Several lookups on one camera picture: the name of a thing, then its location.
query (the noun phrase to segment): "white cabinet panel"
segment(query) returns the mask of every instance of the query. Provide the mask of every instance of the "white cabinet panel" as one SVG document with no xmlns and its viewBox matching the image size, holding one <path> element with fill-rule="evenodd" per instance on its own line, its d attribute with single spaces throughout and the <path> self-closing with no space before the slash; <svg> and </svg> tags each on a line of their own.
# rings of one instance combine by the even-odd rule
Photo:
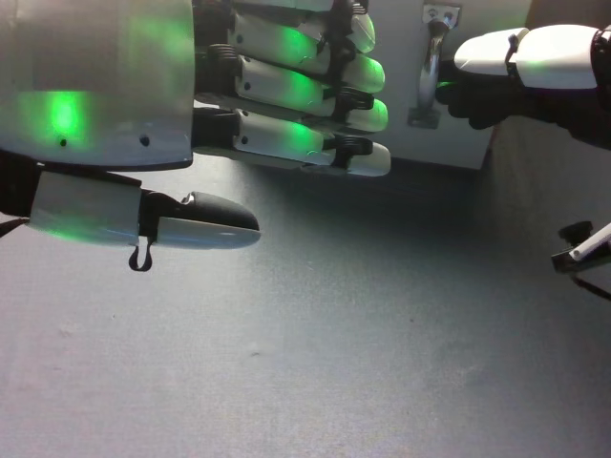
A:
<svg viewBox="0 0 611 458">
<path fill-rule="evenodd" d="M 523 27 L 531 0 L 464 0 L 457 5 L 462 7 L 460 20 L 444 41 L 445 57 L 451 57 L 461 43 L 474 36 Z M 474 131 L 467 121 L 451 118 L 438 106 L 441 119 L 437 130 L 408 126 L 408 111 L 416 106 L 416 84 L 429 43 L 428 27 L 422 22 L 423 6 L 418 0 L 369 3 L 377 41 L 371 56 L 384 65 L 387 79 L 378 96 L 390 114 L 388 129 L 373 138 L 389 147 L 395 157 L 479 169 L 492 129 Z"/>
</svg>

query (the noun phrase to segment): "silver door handle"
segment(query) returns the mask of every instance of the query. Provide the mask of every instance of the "silver door handle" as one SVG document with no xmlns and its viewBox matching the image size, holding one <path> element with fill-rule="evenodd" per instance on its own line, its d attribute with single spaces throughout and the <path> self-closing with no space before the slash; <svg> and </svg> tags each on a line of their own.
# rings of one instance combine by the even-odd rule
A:
<svg viewBox="0 0 611 458">
<path fill-rule="evenodd" d="M 460 7 L 450 5 L 424 6 L 423 21 L 429 25 L 429 46 L 418 80 L 418 105 L 410 109 L 408 124 L 421 129 L 436 129 L 439 126 L 439 112 L 433 108 L 439 61 L 443 40 L 456 25 Z"/>
</svg>

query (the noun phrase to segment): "black glove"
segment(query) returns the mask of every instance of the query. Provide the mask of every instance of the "black glove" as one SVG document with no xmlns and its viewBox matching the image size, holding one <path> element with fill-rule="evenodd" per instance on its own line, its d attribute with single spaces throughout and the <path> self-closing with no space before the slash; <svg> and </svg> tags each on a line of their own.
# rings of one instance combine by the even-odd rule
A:
<svg viewBox="0 0 611 458">
<path fill-rule="evenodd" d="M 477 130 L 495 126 L 509 116 L 556 123 L 579 141 L 611 150 L 611 113 L 601 104 L 600 91 L 542 90 L 520 87 L 507 76 L 460 71 L 444 61 L 436 98 L 450 115 L 469 119 Z"/>
</svg>

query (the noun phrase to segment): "black rubber fingertip pad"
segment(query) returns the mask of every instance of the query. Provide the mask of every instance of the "black rubber fingertip pad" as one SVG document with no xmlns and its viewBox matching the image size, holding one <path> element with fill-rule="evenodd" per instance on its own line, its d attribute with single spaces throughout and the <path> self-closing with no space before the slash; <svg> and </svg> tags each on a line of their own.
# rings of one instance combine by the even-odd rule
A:
<svg viewBox="0 0 611 458">
<path fill-rule="evenodd" d="M 187 206 L 193 207 L 207 222 L 259 230 L 257 218 L 239 203 L 205 193 L 191 193 L 191 196 L 193 199 Z"/>
</svg>

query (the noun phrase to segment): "robotic hand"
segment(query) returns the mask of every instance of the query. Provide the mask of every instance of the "robotic hand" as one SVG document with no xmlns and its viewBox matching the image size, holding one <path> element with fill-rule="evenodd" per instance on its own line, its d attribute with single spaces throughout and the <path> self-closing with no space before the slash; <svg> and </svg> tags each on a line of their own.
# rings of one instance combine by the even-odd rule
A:
<svg viewBox="0 0 611 458">
<path fill-rule="evenodd" d="M 367 1 L 0 0 L 0 237 L 239 248 L 240 205 L 183 201 L 111 172 L 188 167 L 193 153 L 377 177 L 389 151 Z M 137 265 L 139 237 L 148 239 Z"/>
<path fill-rule="evenodd" d="M 510 115 L 558 124 L 583 142 L 611 150 L 611 26 L 550 26 L 498 31 L 467 41 L 445 62 L 437 99 L 475 129 Z M 590 221 L 559 231 L 569 248 L 552 257 L 557 272 L 611 301 L 579 272 L 611 262 L 611 224 Z"/>
</svg>

